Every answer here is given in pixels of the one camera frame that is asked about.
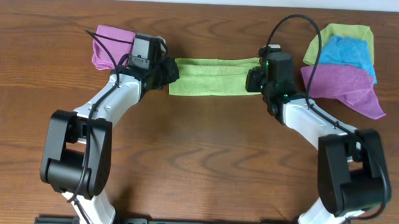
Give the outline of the light green cloth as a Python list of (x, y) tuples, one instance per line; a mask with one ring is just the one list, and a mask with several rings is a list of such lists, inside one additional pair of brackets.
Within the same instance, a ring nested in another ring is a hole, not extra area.
[(173, 96), (248, 96), (248, 71), (259, 67), (257, 57), (220, 60), (177, 58), (179, 79), (169, 85)]

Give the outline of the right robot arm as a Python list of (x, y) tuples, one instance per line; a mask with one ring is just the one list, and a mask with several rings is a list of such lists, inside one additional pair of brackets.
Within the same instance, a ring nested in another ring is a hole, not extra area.
[(293, 58), (279, 45), (261, 47), (258, 54), (261, 64), (249, 70), (246, 91), (261, 93), (268, 113), (317, 149), (319, 198), (295, 224), (349, 224), (378, 217), (391, 198), (379, 133), (338, 121), (300, 92)]

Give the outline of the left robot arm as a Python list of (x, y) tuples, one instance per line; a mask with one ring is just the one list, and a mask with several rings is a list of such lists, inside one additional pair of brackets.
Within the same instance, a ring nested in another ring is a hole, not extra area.
[(109, 202), (112, 131), (149, 90), (177, 81), (175, 59), (161, 36), (136, 34), (131, 51), (112, 62), (109, 81), (86, 104), (50, 118), (41, 161), (41, 181), (61, 193), (76, 217), (35, 218), (35, 224), (133, 224)]

